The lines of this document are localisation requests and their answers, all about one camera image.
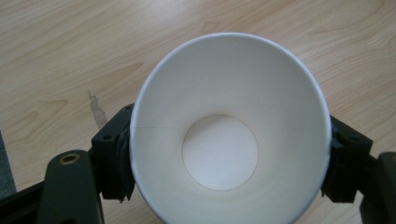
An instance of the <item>wooden surface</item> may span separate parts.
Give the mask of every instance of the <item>wooden surface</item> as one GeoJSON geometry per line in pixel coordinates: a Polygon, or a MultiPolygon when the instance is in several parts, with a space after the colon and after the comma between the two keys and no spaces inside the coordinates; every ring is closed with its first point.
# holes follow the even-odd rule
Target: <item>wooden surface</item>
{"type": "MultiPolygon", "coordinates": [[[[396,151],[396,1],[0,0],[0,128],[18,190],[55,155],[89,149],[166,53],[216,32],[289,49],[373,155],[396,151]]],[[[360,202],[318,196],[297,223],[361,223],[360,202]]],[[[107,223],[161,223],[138,190],[104,209],[107,223]]]]}

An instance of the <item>table top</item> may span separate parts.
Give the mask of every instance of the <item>table top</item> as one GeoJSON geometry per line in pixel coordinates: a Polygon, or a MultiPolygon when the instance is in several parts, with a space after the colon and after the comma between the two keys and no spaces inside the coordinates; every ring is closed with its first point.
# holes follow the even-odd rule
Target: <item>table top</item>
{"type": "MultiPolygon", "coordinates": [[[[218,32],[289,49],[372,155],[396,151],[396,1],[0,0],[0,129],[17,189],[59,153],[89,149],[170,50],[218,32]]],[[[318,194],[297,223],[361,223],[360,202],[318,194]]],[[[138,189],[103,205],[106,223],[161,223],[138,189]]]]}

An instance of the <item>white bowl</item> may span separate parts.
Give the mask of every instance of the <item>white bowl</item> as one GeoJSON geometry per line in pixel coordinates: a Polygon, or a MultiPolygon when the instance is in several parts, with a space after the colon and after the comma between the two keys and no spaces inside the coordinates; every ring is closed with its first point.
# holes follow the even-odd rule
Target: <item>white bowl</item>
{"type": "Polygon", "coordinates": [[[308,69],[264,38],[205,35],[170,52],[131,121],[131,163],[166,223],[291,223],[330,158],[330,115],[308,69]]]}

